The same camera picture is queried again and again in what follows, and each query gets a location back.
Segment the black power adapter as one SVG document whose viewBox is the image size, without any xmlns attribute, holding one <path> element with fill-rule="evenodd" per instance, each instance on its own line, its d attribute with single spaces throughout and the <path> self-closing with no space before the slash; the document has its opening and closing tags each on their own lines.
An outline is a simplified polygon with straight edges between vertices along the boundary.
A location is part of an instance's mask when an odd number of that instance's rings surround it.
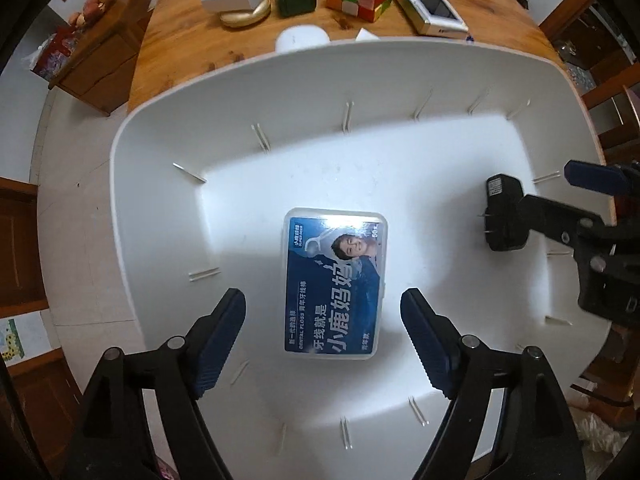
<svg viewBox="0 0 640 480">
<path fill-rule="evenodd" d="M 518 213 L 518 204 L 524 197 L 520 180 L 496 174 L 486 181 L 487 207 L 485 240 L 493 252 L 512 252 L 522 249 L 529 236 L 529 228 Z"/>
</svg>

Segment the silver digital camera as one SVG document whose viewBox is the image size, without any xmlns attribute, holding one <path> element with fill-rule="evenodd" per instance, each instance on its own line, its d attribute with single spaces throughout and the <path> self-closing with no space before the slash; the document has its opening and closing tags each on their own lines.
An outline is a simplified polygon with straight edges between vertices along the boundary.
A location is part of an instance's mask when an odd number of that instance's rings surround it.
<svg viewBox="0 0 640 480">
<path fill-rule="evenodd" d="M 396 0 L 419 35 L 466 39 L 469 27 L 448 0 Z"/>
</svg>

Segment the blue dental floss box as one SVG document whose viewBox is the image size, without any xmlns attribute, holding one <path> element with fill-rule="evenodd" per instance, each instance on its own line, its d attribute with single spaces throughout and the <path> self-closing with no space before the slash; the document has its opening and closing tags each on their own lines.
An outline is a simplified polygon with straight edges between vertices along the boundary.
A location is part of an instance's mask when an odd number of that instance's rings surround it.
<svg viewBox="0 0 640 480">
<path fill-rule="evenodd" d="M 367 360 L 378 348 L 387 222 L 294 208 L 284 220 L 284 343 L 292 356 Z"/>
</svg>

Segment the white paper piece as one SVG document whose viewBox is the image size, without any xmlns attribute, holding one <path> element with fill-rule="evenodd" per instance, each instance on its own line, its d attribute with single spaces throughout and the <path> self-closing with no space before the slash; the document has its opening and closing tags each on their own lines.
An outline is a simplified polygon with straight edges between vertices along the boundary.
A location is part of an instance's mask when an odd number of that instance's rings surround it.
<svg viewBox="0 0 640 480">
<path fill-rule="evenodd" d="M 358 32 L 355 40 L 356 41 L 376 41 L 378 40 L 378 36 L 376 36 L 375 34 L 372 34 L 372 32 L 369 32 L 367 29 L 362 28 Z"/>
</svg>

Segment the white plastic tray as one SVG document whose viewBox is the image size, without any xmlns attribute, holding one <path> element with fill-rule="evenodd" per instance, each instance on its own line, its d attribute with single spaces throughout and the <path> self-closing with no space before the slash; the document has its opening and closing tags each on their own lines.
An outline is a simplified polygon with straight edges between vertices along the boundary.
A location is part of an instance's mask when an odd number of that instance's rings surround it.
<svg viewBox="0 0 640 480">
<path fill-rule="evenodd" d="M 610 218 L 573 188 L 598 162 L 565 73 L 438 40 L 331 42 L 170 90 L 111 154 L 116 246 L 149 348 L 230 288 L 246 318 L 198 406 L 237 479 L 408 479 L 447 408 L 400 318 L 420 289 L 491 348 L 542 349 L 562 388 L 608 322 L 578 307 L 570 251 L 485 240 L 496 174 Z"/>
</svg>

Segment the wooden side cabinet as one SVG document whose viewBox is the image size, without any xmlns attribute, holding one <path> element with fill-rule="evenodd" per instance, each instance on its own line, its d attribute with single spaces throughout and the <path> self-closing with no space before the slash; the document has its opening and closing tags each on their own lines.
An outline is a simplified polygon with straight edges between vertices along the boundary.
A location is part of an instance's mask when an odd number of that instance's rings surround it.
<svg viewBox="0 0 640 480">
<path fill-rule="evenodd" d="M 83 32 L 75 51 L 48 84 L 108 116 L 125 104 L 152 12 L 150 0 L 115 0 Z"/>
</svg>

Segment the red tissue box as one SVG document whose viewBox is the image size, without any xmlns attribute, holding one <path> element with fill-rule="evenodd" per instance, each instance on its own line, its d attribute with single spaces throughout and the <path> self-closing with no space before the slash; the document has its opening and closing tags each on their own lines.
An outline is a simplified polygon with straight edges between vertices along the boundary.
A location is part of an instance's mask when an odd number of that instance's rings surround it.
<svg viewBox="0 0 640 480">
<path fill-rule="evenodd" d="M 30 62 L 30 70 L 50 81 L 70 60 L 77 47 L 78 38 L 75 29 L 58 27 L 37 50 L 35 58 Z"/>
</svg>

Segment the gold round compact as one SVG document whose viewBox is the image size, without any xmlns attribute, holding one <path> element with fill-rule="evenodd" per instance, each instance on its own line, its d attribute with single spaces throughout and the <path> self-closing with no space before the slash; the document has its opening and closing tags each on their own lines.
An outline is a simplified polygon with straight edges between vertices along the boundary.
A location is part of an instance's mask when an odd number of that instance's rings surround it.
<svg viewBox="0 0 640 480">
<path fill-rule="evenodd" d="M 257 25 L 265 21 L 271 13 L 270 0 L 262 0 L 254 10 L 230 11 L 219 14 L 221 24 L 228 28 L 239 29 Z"/>
</svg>

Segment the fruit pile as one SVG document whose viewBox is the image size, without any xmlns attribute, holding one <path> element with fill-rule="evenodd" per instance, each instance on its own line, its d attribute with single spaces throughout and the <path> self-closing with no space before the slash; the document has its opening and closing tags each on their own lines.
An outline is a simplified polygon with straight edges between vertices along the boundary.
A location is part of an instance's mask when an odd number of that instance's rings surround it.
<svg viewBox="0 0 640 480">
<path fill-rule="evenodd" d="M 80 12 L 70 14 L 67 24 L 72 29 L 85 29 L 102 18 L 114 0 L 86 0 Z"/>
</svg>

